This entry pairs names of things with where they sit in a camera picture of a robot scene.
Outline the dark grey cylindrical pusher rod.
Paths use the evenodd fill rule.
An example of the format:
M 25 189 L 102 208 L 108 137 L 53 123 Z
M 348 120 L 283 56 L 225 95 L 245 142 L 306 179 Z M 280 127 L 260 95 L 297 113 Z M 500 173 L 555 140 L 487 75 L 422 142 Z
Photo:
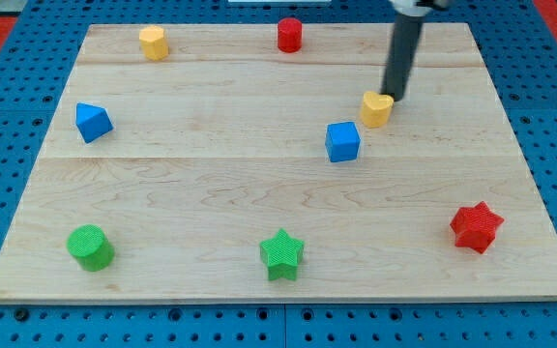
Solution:
M 405 95 L 423 23 L 422 16 L 396 15 L 380 88 L 382 95 L 392 97 L 395 102 Z

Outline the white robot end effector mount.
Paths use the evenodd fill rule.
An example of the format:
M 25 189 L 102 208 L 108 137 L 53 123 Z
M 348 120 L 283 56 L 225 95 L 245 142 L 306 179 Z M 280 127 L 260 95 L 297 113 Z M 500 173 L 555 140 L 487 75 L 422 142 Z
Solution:
M 431 11 L 446 11 L 452 0 L 390 0 L 393 8 L 401 15 L 422 17 Z

